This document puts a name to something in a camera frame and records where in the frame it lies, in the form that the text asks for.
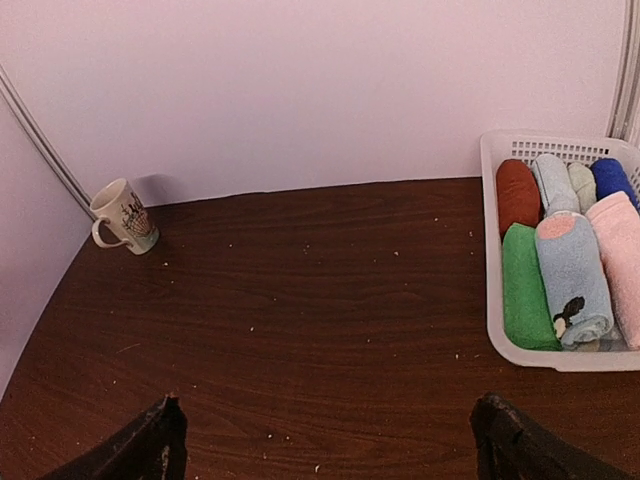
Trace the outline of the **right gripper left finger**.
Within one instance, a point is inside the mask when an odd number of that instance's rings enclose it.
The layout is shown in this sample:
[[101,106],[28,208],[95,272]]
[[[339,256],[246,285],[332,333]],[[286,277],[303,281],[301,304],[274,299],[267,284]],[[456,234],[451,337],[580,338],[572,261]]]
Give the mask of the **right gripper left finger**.
[[182,480],[187,426],[179,398],[167,395],[93,449],[43,477]]

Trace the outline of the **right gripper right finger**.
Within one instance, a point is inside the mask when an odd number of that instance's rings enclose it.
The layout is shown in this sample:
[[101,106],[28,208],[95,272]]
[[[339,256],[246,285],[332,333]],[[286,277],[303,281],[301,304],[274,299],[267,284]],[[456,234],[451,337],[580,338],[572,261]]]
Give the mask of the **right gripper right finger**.
[[470,416],[479,479],[630,479],[631,474],[564,442],[495,393]]

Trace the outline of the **blue polka dot towel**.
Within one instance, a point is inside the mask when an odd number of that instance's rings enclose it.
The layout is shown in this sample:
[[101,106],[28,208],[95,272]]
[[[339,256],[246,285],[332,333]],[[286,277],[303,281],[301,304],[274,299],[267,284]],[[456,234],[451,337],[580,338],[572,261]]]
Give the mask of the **blue polka dot towel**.
[[611,296],[591,223],[576,212],[557,212],[536,227],[535,245],[562,348],[574,350],[609,334]]

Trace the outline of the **pink towel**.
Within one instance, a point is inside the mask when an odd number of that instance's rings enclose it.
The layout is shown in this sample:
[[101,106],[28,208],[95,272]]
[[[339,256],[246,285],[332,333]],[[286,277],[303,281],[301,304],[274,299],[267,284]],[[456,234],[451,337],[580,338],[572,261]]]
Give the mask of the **pink towel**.
[[639,349],[639,213],[618,191],[586,213],[595,232],[612,309],[627,346]]

